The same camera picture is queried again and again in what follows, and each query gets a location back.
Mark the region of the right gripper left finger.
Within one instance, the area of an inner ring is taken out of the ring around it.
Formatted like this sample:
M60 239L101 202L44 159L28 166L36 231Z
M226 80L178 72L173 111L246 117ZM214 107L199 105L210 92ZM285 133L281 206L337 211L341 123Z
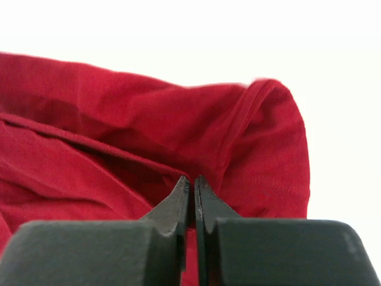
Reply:
M139 220L36 220L1 258L2 285L180 285L186 267L190 183Z

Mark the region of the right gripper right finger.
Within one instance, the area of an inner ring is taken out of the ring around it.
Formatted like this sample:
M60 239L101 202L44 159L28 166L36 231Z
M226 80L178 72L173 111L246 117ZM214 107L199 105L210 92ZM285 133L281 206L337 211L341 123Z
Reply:
M195 181L200 285L379 285L361 238L334 220L244 218Z

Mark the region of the red t shirt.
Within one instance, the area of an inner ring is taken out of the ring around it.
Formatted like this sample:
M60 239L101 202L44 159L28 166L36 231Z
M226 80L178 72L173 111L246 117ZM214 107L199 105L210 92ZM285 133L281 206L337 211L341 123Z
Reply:
M273 79L184 87L1 54L1 258L36 220L139 220L180 177L203 176L243 217L305 218L305 126ZM196 224L180 285L198 279Z

